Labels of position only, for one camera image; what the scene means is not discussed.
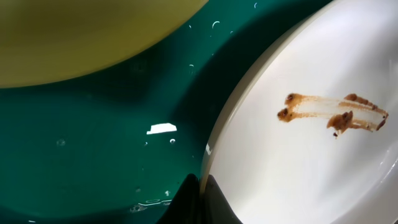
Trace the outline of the yellow-green rimmed plate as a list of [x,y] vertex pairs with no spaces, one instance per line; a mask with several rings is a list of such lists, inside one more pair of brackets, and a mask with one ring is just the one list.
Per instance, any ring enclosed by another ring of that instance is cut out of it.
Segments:
[[204,0],[2,0],[1,87],[110,67],[178,29]]

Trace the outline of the white plate front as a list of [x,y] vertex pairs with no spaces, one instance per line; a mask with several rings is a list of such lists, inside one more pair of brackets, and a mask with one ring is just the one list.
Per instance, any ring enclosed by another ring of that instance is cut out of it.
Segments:
[[242,223],[397,222],[397,1],[332,1],[279,37],[227,100],[200,192]]

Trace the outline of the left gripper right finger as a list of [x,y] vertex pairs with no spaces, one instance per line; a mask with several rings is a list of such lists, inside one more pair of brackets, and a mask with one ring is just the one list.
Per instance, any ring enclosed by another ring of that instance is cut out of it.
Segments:
[[202,224],[243,224],[235,215],[218,183],[208,176],[201,206]]

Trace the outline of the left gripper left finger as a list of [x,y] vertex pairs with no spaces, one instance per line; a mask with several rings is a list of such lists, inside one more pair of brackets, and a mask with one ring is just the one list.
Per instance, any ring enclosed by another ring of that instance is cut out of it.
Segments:
[[156,224],[200,224],[199,180],[188,174]]

